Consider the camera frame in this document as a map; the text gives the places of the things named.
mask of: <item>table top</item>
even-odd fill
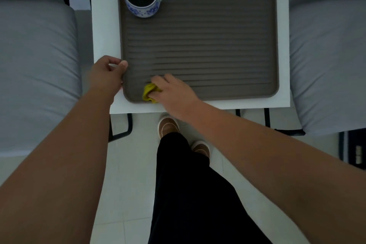
[[[121,58],[118,0],[91,0],[94,61],[103,55]],[[215,100],[207,103],[220,109],[276,108],[290,106],[289,0],[277,0],[279,90],[270,98]],[[164,112],[161,104],[130,103],[120,91],[111,114]]]

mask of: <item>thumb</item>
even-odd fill
[[[151,99],[155,99],[158,103],[161,103],[160,102],[161,92],[158,91],[151,92],[150,94],[148,94],[148,97]]]
[[[118,75],[119,77],[121,77],[125,71],[127,70],[128,67],[128,63],[127,61],[121,61],[116,68],[114,69],[114,73],[116,73],[116,75]]]

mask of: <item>cleaning rag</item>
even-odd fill
[[[149,98],[149,94],[155,91],[161,92],[161,89],[159,89],[159,87],[156,86],[154,83],[146,85],[144,88],[144,94],[142,95],[142,99],[144,101],[151,101],[152,103],[158,103],[155,99]]]

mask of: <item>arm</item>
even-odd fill
[[[109,108],[127,67],[120,62],[104,56],[95,63],[89,92],[0,187],[1,243],[89,243],[104,179]]]
[[[258,190],[277,204],[312,244],[366,243],[366,174],[265,126],[200,101],[172,75],[154,77],[150,97],[188,122]]]

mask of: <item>brown slipper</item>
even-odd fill
[[[179,132],[178,122],[172,116],[163,117],[158,124],[159,138],[163,138],[165,135],[171,132]]]
[[[210,158],[211,155],[210,147],[206,142],[203,141],[194,142],[193,145],[191,146],[191,149],[195,153],[200,153]]]

